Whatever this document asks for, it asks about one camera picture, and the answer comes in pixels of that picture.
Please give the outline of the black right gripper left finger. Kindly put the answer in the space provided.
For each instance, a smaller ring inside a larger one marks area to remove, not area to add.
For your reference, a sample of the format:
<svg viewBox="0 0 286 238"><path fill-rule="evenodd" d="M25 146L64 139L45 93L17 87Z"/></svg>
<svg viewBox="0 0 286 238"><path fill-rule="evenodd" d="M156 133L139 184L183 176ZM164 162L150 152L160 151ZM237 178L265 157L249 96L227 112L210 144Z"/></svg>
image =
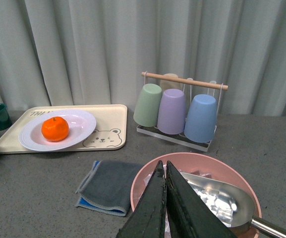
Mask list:
<svg viewBox="0 0 286 238"><path fill-rule="evenodd" d="M142 196L118 238L163 238L166 223L167 183L158 161Z"/></svg>

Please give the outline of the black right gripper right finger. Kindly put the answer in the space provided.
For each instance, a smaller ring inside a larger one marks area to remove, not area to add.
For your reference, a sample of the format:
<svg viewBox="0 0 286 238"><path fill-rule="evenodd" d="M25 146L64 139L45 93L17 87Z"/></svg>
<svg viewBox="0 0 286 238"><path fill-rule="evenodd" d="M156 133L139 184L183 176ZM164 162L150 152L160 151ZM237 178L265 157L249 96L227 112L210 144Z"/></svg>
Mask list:
<svg viewBox="0 0 286 238"><path fill-rule="evenodd" d="M234 238L194 192L171 161L167 161L167 212L172 238Z"/></svg>

